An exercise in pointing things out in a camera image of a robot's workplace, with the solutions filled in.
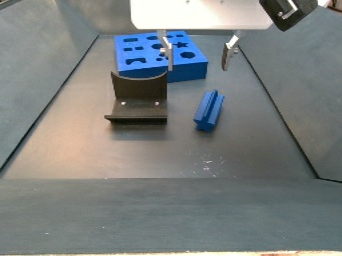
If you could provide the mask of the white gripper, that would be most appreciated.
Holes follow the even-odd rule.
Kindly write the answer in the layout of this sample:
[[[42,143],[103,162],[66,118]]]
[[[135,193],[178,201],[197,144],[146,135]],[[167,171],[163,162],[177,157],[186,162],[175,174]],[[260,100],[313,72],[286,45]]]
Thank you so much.
[[[273,24],[260,0],[130,0],[130,9],[135,27],[158,30],[169,70],[174,69],[174,47],[166,30],[237,30],[223,44],[226,71],[245,35],[242,30],[266,29]]]

